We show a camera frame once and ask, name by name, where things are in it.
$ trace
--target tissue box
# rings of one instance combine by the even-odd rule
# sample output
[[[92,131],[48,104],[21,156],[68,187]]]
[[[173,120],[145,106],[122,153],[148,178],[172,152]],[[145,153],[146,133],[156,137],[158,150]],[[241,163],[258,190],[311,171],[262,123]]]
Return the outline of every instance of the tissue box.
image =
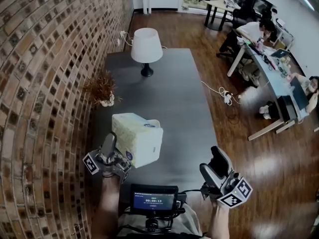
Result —
[[[154,120],[136,114],[114,114],[112,132],[115,147],[135,168],[150,164],[160,157],[163,129]]]

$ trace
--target dried plant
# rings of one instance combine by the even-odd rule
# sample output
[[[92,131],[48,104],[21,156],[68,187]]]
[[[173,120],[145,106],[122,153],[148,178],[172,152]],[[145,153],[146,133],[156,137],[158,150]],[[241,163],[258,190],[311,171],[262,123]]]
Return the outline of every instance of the dried plant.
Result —
[[[95,105],[100,101],[110,103],[114,86],[112,74],[110,72],[100,71],[97,77],[89,79],[84,83],[83,91],[85,93],[90,93],[90,99]]]

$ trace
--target table lamp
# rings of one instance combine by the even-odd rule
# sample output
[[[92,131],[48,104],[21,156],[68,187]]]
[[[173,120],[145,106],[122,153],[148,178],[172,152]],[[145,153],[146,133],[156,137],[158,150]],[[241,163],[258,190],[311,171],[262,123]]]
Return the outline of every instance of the table lamp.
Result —
[[[158,61],[163,56],[158,32],[153,28],[141,28],[135,31],[131,57],[140,63],[144,63],[141,74],[144,77],[151,76],[154,71],[149,63]]]

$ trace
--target wooden floor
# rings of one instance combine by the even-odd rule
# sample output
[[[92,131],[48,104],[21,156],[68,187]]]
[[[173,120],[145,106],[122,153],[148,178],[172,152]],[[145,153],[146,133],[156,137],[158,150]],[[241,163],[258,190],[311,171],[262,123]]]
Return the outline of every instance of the wooden floor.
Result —
[[[218,145],[254,188],[247,203],[230,211],[230,237],[305,239],[318,211],[319,132],[313,133],[319,125],[317,116],[281,134],[270,132],[248,141],[249,135],[270,123],[257,115],[270,99],[269,89],[250,87],[237,73],[227,77],[231,61],[215,54],[230,26],[217,32],[204,27],[204,20],[205,16],[176,12],[135,14],[130,35],[142,27],[155,28],[162,45],[191,50],[200,77],[209,86],[216,90],[223,86],[242,96],[241,105],[229,107],[204,87]],[[197,213],[206,224],[207,210],[197,208]]]

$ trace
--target laptop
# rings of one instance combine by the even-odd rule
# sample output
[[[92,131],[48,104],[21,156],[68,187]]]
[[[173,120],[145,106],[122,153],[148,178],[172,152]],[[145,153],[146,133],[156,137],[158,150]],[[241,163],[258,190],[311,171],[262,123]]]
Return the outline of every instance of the laptop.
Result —
[[[270,56],[275,57],[275,58],[283,58],[289,54],[290,54],[290,51],[288,51],[288,50],[278,49]]]
[[[309,101],[298,79],[294,77],[293,80],[290,82],[290,85],[295,87],[295,89],[293,90],[293,95],[299,107],[299,110],[306,108],[306,106],[309,104]]]

